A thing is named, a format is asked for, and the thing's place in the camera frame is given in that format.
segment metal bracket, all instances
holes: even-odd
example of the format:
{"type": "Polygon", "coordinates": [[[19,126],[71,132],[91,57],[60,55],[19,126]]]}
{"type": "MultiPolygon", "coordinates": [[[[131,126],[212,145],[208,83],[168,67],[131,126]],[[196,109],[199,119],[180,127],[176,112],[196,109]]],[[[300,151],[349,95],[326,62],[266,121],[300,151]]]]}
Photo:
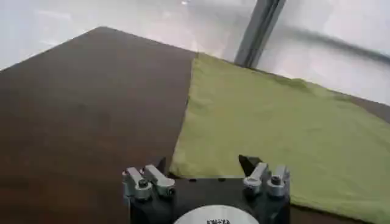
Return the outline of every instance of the metal bracket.
{"type": "Polygon", "coordinates": [[[283,197],[289,193],[290,172],[284,165],[276,167],[275,174],[267,181],[268,194],[275,197],[283,197]]]}
{"type": "Polygon", "coordinates": [[[269,175],[268,164],[258,163],[255,170],[249,177],[245,177],[243,182],[251,195],[257,195],[261,192],[261,185],[266,176],[269,175]]]}
{"type": "Polygon", "coordinates": [[[175,181],[164,176],[155,166],[147,165],[143,172],[144,177],[155,185],[159,195],[172,197],[175,194],[175,181]]]}
{"type": "Polygon", "coordinates": [[[147,200],[151,197],[152,185],[136,168],[127,168],[122,172],[122,178],[126,197],[135,197],[138,200],[147,200]]]}

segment green cloth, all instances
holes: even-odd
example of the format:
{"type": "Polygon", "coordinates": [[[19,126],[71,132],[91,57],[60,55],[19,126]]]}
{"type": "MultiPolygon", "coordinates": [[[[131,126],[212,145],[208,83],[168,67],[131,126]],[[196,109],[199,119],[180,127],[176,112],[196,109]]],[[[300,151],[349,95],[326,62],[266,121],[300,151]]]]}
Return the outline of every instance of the green cloth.
{"type": "Polygon", "coordinates": [[[171,172],[243,175],[238,155],[291,171],[294,204],[390,223],[390,125],[303,80],[199,54],[171,172]]]}

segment floor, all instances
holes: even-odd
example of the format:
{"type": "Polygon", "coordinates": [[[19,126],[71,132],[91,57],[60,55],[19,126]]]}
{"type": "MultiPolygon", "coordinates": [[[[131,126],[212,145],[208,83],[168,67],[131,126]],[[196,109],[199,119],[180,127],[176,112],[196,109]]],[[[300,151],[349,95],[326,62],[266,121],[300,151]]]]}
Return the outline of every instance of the floor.
{"type": "MultiPolygon", "coordinates": [[[[0,69],[98,26],[233,61],[255,4],[0,0],[0,69]]],[[[388,0],[287,0],[256,67],[390,105],[389,7],[388,0]]]]}

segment screw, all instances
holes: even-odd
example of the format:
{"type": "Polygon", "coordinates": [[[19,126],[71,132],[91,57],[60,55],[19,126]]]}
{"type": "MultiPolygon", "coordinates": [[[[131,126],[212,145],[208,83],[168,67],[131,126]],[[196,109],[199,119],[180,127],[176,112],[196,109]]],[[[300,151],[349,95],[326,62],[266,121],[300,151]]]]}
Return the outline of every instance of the screw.
{"type": "Polygon", "coordinates": [[[139,186],[140,188],[145,188],[145,187],[147,187],[147,184],[148,184],[148,182],[147,182],[147,180],[145,180],[145,179],[142,179],[142,180],[140,180],[140,181],[138,182],[138,186],[139,186]]]}
{"type": "Polygon", "coordinates": [[[282,183],[282,180],[280,179],[280,176],[272,176],[271,183],[274,185],[280,185],[282,183]]]}

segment bolt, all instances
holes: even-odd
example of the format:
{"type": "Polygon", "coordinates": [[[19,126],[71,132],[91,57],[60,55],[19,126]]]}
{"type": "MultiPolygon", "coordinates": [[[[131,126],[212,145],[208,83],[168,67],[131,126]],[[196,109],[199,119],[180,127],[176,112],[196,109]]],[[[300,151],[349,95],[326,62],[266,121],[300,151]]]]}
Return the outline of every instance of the bolt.
{"type": "Polygon", "coordinates": [[[174,188],[169,188],[167,191],[168,196],[173,196],[176,194],[176,190],[174,188]]]}
{"type": "Polygon", "coordinates": [[[147,184],[148,184],[148,182],[147,182],[147,180],[145,180],[145,179],[142,179],[142,180],[140,180],[140,181],[138,182],[138,186],[139,186],[140,188],[145,188],[145,187],[147,187],[147,184]]]}
{"type": "Polygon", "coordinates": [[[274,185],[280,185],[282,183],[282,180],[280,179],[280,176],[272,176],[271,183],[274,185]]]}

